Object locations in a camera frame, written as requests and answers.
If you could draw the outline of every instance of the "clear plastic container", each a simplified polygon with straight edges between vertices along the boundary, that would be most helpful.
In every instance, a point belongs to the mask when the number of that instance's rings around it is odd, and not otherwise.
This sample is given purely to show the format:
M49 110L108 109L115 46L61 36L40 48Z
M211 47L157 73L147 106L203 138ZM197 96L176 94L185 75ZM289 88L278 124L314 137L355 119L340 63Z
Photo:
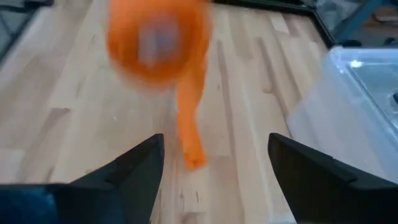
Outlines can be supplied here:
M398 183L398 49L334 48L322 69L288 117L292 137Z

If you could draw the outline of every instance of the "orange toy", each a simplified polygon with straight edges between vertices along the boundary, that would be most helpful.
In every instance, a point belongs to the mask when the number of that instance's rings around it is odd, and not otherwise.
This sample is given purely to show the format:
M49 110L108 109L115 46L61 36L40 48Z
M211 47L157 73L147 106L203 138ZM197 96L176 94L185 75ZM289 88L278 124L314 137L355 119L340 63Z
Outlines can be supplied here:
M177 83L178 130L185 164L206 164L195 112L205 85L207 3L200 0L111 0L109 56L130 82Z

